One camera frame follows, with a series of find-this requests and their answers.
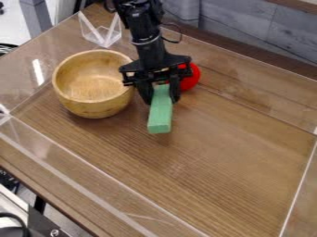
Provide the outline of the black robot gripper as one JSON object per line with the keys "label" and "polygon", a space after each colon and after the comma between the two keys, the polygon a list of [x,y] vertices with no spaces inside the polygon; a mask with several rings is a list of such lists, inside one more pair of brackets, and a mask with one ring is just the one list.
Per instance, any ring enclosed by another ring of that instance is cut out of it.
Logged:
{"label": "black robot gripper", "polygon": [[192,76],[191,57],[167,54],[163,62],[152,69],[141,66],[137,59],[118,67],[124,86],[136,86],[143,102],[149,105],[153,96],[152,82],[169,82],[169,97],[175,104],[180,98],[180,83]]}

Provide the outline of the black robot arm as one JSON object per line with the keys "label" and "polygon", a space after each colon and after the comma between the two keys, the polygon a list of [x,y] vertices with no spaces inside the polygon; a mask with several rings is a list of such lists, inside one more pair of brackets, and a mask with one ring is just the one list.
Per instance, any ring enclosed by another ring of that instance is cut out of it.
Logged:
{"label": "black robot arm", "polygon": [[131,44],[139,58],[118,67],[124,86],[137,89],[143,102],[149,105],[153,84],[169,86],[168,95],[173,103],[180,98],[180,82],[192,75],[191,57],[171,54],[164,46],[160,24],[163,7],[159,0],[112,0],[114,12],[129,30]]}

